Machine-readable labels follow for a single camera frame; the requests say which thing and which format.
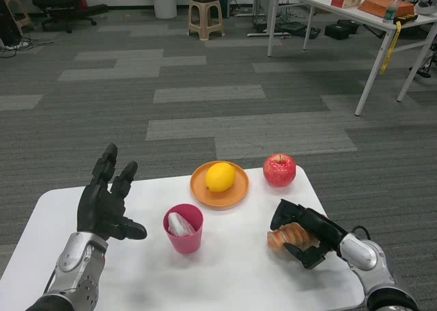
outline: robotic arm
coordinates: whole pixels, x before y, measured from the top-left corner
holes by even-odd
[[[316,267],[325,260],[326,253],[334,251],[361,281],[369,311],[419,311],[407,285],[395,276],[386,254],[370,240],[366,230],[369,239],[360,240],[315,210],[281,200],[270,228],[276,230],[292,222],[320,241],[319,247],[305,251],[284,244],[306,269]]]
[[[77,232],[70,235],[43,296],[27,311],[92,311],[98,300],[98,282],[108,248],[106,240],[110,236],[119,240],[147,236],[141,224],[123,216],[124,198],[138,165],[129,163],[115,177],[111,192],[107,190],[116,161],[117,147],[110,144],[97,161],[90,184],[83,190]]]

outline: silver robotic wrist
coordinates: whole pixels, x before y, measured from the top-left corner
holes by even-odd
[[[389,258],[377,243],[347,234],[340,253],[361,281],[370,311],[418,310],[407,283],[394,274]]]
[[[108,243],[91,232],[75,232],[57,260],[55,280],[43,296],[66,299],[74,311],[91,311],[98,300],[98,281]]]

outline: white flower pot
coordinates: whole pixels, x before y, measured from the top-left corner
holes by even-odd
[[[168,19],[178,15],[176,0],[153,0],[153,4],[157,18]]]

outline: white table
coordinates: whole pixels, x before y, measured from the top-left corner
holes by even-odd
[[[200,206],[190,176],[134,182],[126,216],[148,231],[143,241],[110,239],[100,278],[96,311],[320,311],[358,306],[364,298],[358,278],[334,253],[314,270],[266,245],[280,198],[324,213],[304,171],[285,189],[274,189],[262,169],[247,170],[251,189],[236,207],[216,211]],[[2,310],[23,311],[42,294],[58,255],[76,227],[83,187],[45,193],[18,242],[0,281]],[[180,203],[203,212],[202,245],[183,256],[171,246],[163,216]]]
[[[373,65],[373,68],[370,72],[370,76],[367,80],[366,86],[363,90],[363,94],[361,95],[361,99],[360,99],[358,106],[356,108],[356,111],[355,111],[355,115],[359,116],[361,114],[361,111],[363,110],[364,104],[366,102],[367,96],[370,93],[370,89],[373,85],[373,82],[375,81],[376,75],[378,74],[378,71],[379,71],[381,65],[383,64],[385,57],[386,57],[386,54],[390,48],[391,41],[393,40],[393,37],[394,37],[395,32],[396,32],[396,25],[394,25],[392,23],[384,23],[382,18],[379,18],[379,17],[374,16],[372,14],[368,14],[366,12],[363,12],[363,11],[359,10],[357,7],[344,8],[344,9],[335,7],[333,5],[330,5],[331,0],[300,0],[300,1],[311,5],[311,10],[309,13],[308,27],[307,27],[307,36],[305,37],[305,41],[303,44],[304,50],[307,49],[309,33],[311,31],[311,21],[313,18],[313,13],[314,13],[315,7],[322,8],[324,10],[327,10],[327,11],[332,12],[334,14],[338,14],[338,15],[345,17],[345,18],[348,18],[348,19],[352,19],[352,20],[359,22],[359,23],[363,23],[363,24],[367,24],[367,25],[372,26],[372,27],[376,27],[376,28],[381,29],[382,31],[386,32],[384,41],[382,42],[380,51],[378,53],[378,56],[376,57],[375,64]],[[269,28],[268,32],[270,33],[270,38],[268,41],[268,52],[267,52],[267,55],[269,57],[272,55],[273,32],[274,32],[274,24],[276,21],[276,16],[273,16],[273,14],[276,15],[278,5],[279,5],[279,0],[270,0],[270,9],[269,9],[269,13],[268,13],[268,28]],[[400,92],[399,96],[397,97],[397,101],[402,101],[402,99],[404,98],[406,92],[408,91],[408,88],[410,87],[412,80],[414,79],[414,76],[415,76],[417,70],[421,66],[424,57],[427,55],[427,52],[429,51],[431,43],[433,42],[434,38],[436,37],[436,34],[437,34],[436,22],[437,22],[437,15],[435,15],[435,14],[430,15],[430,16],[419,15],[417,20],[415,20],[414,22],[411,22],[411,23],[407,23],[406,25],[403,26],[403,28],[407,28],[407,27],[414,27],[417,25],[423,25],[423,24],[427,24],[427,23],[433,23],[432,28],[429,31],[429,33],[424,41],[409,44],[406,46],[402,46],[402,47],[396,48],[394,50],[394,51],[401,51],[401,50],[415,48],[418,46],[423,46],[421,52],[419,53],[419,56],[416,59],[416,62],[414,63],[414,65],[412,67],[410,74],[408,75],[408,78],[407,78],[407,80],[402,88],[402,91]]]

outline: beige plastic stool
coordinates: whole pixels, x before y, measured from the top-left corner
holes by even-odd
[[[193,22],[193,7],[197,7],[199,10],[199,25]],[[212,7],[218,10],[218,21],[211,19]],[[201,41],[207,41],[210,33],[214,31],[220,31],[222,36],[225,35],[225,26],[223,25],[219,0],[191,0],[188,10],[188,35],[190,35],[191,31],[196,31]]]
[[[34,26],[32,20],[29,17],[29,14],[24,9],[23,4],[21,3],[21,0],[4,0],[4,1],[8,7],[9,12],[11,13],[12,17],[14,17],[15,24],[18,27],[18,29],[20,30],[21,35],[23,35],[23,31],[21,30],[21,28],[23,26],[30,26],[30,27]],[[18,19],[16,17],[16,15],[12,12],[12,9],[10,7],[11,2],[16,2],[18,4],[18,6],[21,9],[21,12],[23,13],[24,18]]]

